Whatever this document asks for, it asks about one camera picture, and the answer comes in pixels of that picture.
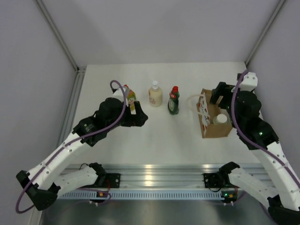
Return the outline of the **yellow dish soap bottle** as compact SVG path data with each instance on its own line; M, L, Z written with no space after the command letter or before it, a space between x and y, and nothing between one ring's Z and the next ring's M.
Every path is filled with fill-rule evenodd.
M131 113L135 114L135 104L134 102L136 101L136 95L135 93L125 84L124 88L126 89L126 94L127 94L127 102L130 107Z

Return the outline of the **cream pump soap bottle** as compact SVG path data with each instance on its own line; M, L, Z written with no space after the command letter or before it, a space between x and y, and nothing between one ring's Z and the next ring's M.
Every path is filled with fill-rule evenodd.
M149 88L149 102L150 105L153 107L159 107L162 104L163 99L163 92L162 89L159 87L157 81L152 82L152 86Z

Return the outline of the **white capped bottle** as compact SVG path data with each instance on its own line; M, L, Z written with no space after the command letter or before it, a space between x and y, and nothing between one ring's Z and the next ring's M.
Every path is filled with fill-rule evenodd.
M225 114L219 114L214 117L213 124L225 124L227 122L227 116Z

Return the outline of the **green dish soap bottle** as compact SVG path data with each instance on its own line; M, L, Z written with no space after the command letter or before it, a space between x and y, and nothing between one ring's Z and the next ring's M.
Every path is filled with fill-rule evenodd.
M171 92L169 93L168 100L168 111L171 115L176 115L179 113L179 87L173 86Z

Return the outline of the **burlap canvas bag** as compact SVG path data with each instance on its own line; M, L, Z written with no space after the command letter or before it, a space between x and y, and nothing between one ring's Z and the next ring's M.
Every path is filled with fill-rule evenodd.
M225 109L221 109L218 103L222 99L220 97L215 105L210 104L212 95L211 90L202 89L201 96L196 104L199 113L198 118L202 138L222 138L227 137L232 130L232 124L229 119L229 114ZM226 122L220 123L215 119L217 116L223 114L226 117Z

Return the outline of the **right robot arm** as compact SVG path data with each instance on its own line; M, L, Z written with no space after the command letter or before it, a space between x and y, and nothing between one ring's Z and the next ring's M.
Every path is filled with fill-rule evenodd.
M241 90L220 82L212 90L210 104L225 109L239 139L260 161L273 186L247 173L240 165L229 162L219 168L222 187L237 186L263 205L278 225L300 223L300 179L285 157L272 126L260 118L261 102L253 91Z

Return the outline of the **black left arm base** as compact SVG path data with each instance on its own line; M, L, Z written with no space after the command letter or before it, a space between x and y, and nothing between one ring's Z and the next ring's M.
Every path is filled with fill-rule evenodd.
M119 188L121 181L120 173L107 173L104 179L104 182L100 186L101 188L111 189Z

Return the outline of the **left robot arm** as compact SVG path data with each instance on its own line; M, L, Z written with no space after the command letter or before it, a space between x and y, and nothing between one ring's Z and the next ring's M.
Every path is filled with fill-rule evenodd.
M109 97L92 116L80 120L65 141L44 161L29 171L20 171L16 178L22 194L27 194L33 207L42 211L50 207L58 197L82 187L105 187L106 171L99 163L61 175L78 156L107 137L117 127L141 127L148 116L140 102L134 101L135 113L117 98Z

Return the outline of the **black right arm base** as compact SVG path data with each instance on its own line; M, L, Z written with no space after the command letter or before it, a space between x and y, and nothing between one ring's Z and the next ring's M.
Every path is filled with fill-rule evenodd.
M217 173L204 173L203 174L204 186L210 189L217 189L222 187L222 183L220 181Z

